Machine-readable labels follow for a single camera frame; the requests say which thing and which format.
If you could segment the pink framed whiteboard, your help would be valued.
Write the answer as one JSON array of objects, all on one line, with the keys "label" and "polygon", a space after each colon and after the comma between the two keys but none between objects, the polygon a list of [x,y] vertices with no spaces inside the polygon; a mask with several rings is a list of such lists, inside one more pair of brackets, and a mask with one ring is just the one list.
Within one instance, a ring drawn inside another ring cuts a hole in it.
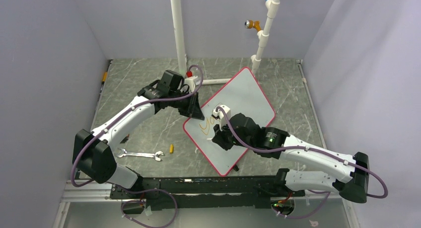
[{"label": "pink framed whiteboard", "polygon": [[212,115],[218,106],[228,108],[228,116],[233,128],[245,127],[254,122],[259,127],[268,126],[276,113],[249,68],[241,69],[221,89],[202,106],[203,120],[187,119],[183,129],[202,152],[218,175],[226,176],[247,152],[243,146],[233,145],[225,150],[214,143],[214,129],[219,128],[219,120]]}]

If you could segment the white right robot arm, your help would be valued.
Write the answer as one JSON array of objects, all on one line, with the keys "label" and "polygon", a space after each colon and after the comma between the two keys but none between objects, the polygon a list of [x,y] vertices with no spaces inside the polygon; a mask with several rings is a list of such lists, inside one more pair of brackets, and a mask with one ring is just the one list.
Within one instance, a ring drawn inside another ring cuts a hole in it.
[{"label": "white right robot arm", "polygon": [[368,197],[368,155],[336,153],[309,144],[289,132],[274,127],[260,127],[253,119],[239,113],[229,119],[222,111],[213,112],[215,125],[212,142],[228,151],[241,146],[267,158],[285,158],[310,165],[316,171],[299,172],[280,168],[274,180],[274,192],[285,196],[300,190],[337,192],[342,198],[366,203]]}]

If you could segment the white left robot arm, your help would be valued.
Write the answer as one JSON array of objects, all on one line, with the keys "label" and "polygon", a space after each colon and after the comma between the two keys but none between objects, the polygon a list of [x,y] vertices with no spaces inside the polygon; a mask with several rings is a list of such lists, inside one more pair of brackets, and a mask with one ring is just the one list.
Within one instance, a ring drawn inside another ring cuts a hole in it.
[{"label": "white left robot arm", "polygon": [[184,77],[175,71],[166,70],[161,79],[143,87],[110,120],[90,131],[78,131],[70,172],[72,185],[81,187],[74,180],[75,171],[80,170],[91,181],[115,184],[122,187],[128,197],[138,197],[143,190],[143,177],[119,165],[114,159],[113,149],[142,122],[166,107],[177,109],[182,116],[204,120],[198,99],[198,91],[203,84],[203,71],[198,71],[199,76]]}]

